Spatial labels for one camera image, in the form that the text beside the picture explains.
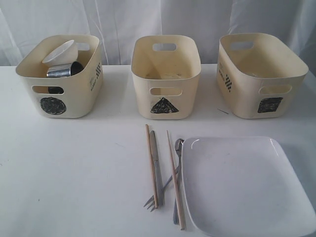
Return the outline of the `small steel cup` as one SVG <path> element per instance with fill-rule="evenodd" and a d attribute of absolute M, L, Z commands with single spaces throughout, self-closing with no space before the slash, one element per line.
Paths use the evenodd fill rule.
<path fill-rule="evenodd" d="M 83 69 L 84 66 L 80 62 L 74 61 L 70 66 L 70 76 L 80 73 Z"/>

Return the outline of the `steel mug with handle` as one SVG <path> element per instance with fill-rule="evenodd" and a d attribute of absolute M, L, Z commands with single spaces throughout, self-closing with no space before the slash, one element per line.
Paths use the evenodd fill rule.
<path fill-rule="evenodd" d="M 47 70 L 46 76 L 48 78 L 70 77 L 71 76 L 71 67 L 72 67 L 72 63 L 52 66 Z"/>

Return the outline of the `white plastic bowl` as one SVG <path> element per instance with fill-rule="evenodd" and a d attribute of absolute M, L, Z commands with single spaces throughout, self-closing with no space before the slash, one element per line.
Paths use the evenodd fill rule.
<path fill-rule="evenodd" d="M 69 40 L 51 51 L 42 63 L 52 67 L 62 64 L 70 64 L 78 58 L 78 47 L 74 40 Z"/>

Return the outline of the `left wooden chopstick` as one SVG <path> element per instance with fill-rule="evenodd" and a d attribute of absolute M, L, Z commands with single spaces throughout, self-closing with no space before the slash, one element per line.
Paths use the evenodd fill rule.
<path fill-rule="evenodd" d="M 156 189 L 156 179 L 155 179 L 155 171 L 154 171 L 154 164 L 151 154 L 151 147 L 150 147 L 150 132 L 149 132 L 149 125 L 145 124 L 145 130 L 146 130 L 146 138 L 147 138 L 147 147 L 148 147 L 148 153 L 149 153 L 149 160 L 150 160 L 150 167 L 151 167 L 151 176 L 152 176 L 152 185 L 154 190 L 154 206 L 151 209 L 151 212 L 156 210 L 158 208 L 158 198 L 157 198 L 157 189 Z"/>

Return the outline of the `wooden chopstick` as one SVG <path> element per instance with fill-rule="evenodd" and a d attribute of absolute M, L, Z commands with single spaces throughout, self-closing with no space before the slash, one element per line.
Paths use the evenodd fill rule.
<path fill-rule="evenodd" d="M 183 231 L 185 229 L 185 220 L 183 217 L 183 205 L 181 203 L 179 188 L 178 188 L 178 184 L 177 184 L 177 177 L 176 177 L 176 173 L 175 173 L 173 153 L 172 153 L 171 142 L 170 142 L 168 130 L 166 131 L 166 133 L 167 133 L 169 155 L 170 155 L 170 162 L 171 162 L 171 168 L 172 168 L 172 180 L 173 180 L 173 185 L 174 185 L 174 189 L 175 189 L 175 200 L 176 200 L 176 206 L 177 206 L 179 226 L 180 226 L 180 230 Z"/>
<path fill-rule="evenodd" d="M 148 153 L 149 153 L 149 160 L 150 160 L 150 167 L 151 167 L 151 176 L 152 176 L 152 185 L 154 190 L 154 206 L 151 209 L 151 212 L 156 210 L 158 208 L 158 198 L 157 198 L 157 189 L 156 189 L 156 179 L 155 179 L 155 171 L 154 171 L 154 164 L 151 154 L 151 147 L 150 147 L 150 132 L 149 132 L 149 125 L 145 124 L 145 130 L 146 130 L 146 138 L 147 138 L 147 147 L 148 147 Z"/>

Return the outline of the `steel spoon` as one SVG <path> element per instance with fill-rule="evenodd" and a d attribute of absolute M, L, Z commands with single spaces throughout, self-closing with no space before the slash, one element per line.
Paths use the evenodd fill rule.
<path fill-rule="evenodd" d="M 177 172 L 177 185 L 178 185 L 178 191 L 180 192 L 181 188 L 181 157 L 182 157 L 182 146 L 183 146 L 184 139 L 177 139 L 175 142 L 175 152 L 178 156 L 178 172 Z M 175 200 L 174 203 L 174 210 L 173 210 L 173 224 L 179 225 L 179 217 L 178 217 L 178 209 L 177 209 L 177 203 Z"/>

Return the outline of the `cream bin with triangle mark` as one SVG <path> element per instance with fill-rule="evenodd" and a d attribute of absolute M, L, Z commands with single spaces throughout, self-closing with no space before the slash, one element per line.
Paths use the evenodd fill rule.
<path fill-rule="evenodd" d="M 139 38 L 131 72 L 139 113 L 147 119 L 184 119 L 194 107 L 201 62 L 187 36 Z"/>

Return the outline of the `steel table knife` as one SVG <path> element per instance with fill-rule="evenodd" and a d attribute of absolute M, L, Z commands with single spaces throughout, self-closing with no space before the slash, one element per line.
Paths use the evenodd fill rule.
<path fill-rule="evenodd" d="M 156 135 L 153 130 L 150 132 L 150 148 L 151 148 L 151 155 L 152 155 L 153 165 L 154 165 L 158 207 L 161 207 L 163 205 L 163 190 L 162 190 L 163 183 L 162 183 L 160 163 L 159 163 L 159 158 L 158 158 Z"/>

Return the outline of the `cream bin with circle mark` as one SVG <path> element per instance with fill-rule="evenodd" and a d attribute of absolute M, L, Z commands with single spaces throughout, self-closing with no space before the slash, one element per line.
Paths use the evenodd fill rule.
<path fill-rule="evenodd" d="M 70 77 L 47 78 L 48 66 L 42 60 L 61 44 L 74 40 L 87 43 L 79 52 L 84 69 Z M 43 39 L 16 67 L 25 90 L 37 112 L 47 118 L 80 118 L 88 114 L 103 83 L 100 41 L 92 35 L 55 35 Z M 63 94 L 49 94 L 49 86 L 63 88 Z"/>

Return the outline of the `steel fork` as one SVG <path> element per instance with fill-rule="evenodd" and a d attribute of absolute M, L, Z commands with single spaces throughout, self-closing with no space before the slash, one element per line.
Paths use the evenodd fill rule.
<path fill-rule="evenodd" d="M 163 194 L 164 194 L 164 192 L 165 192 L 165 190 L 166 190 L 168 184 L 169 184 L 171 181 L 172 181 L 172 176 L 169 177 L 169 179 L 167 180 L 167 182 L 165 183 L 165 185 L 162 187 L 162 193 L 163 193 Z M 155 200 L 154 200 L 154 196 L 151 196 L 151 197 L 147 200 L 147 202 L 144 204 L 143 207 L 146 207 L 146 206 L 147 206 L 147 209 L 149 209 L 150 207 L 153 206 L 151 212 L 152 212 L 153 210 L 155 210 Z"/>

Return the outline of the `right wooden chopstick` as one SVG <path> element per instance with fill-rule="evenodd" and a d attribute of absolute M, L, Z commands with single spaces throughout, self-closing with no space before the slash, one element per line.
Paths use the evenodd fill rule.
<path fill-rule="evenodd" d="M 172 153 L 171 142 L 170 142 L 168 130 L 166 131 L 166 133 L 167 133 L 169 155 L 170 155 L 170 162 L 171 162 L 171 168 L 172 168 L 172 180 L 173 180 L 173 185 L 174 185 L 174 189 L 175 189 L 175 200 L 176 200 L 176 206 L 177 206 L 179 226 L 180 226 L 180 230 L 183 231 L 185 229 L 185 220 L 183 217 L 183 205 L 181 203 L 179 188 L 178 188 L 178 184 L 177 184 L 177 177 L 176 177 L 176 173 L 175 173 L 173 153 Z"/>

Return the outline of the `white square plate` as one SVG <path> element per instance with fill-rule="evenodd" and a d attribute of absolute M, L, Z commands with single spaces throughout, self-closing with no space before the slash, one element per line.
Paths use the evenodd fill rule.
<path fill-rule="evenodd" d="M 316 213 L 280 144 L 269 137 L 192 137 L 182 148 L 193 225 L 212 237 L 303 237 Z"/>

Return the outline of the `white backdrop curtain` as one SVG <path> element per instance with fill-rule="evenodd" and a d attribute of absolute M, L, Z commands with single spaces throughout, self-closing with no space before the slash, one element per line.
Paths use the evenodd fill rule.
<path fill-rule="evenodd" d="M 220 37 L 266 33 L 316 69 L 313 0 L 3 0 L 0 63 L 17 65 L 42 39 L 89 34 L 100 39 L 105 65 L 127 65 L 137 39 L 184 35 L 202 63 L 215 63 Z"/>

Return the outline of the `cream bin with square mark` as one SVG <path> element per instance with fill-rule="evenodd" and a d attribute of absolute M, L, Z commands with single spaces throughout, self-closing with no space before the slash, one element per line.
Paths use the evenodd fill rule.
<path fill-rule="evenodd" d="M 307 64 L 275 36 L 229 34 L 219 40 L 217 83 L 240 118 L 282 116 L 308 71 Z"/>

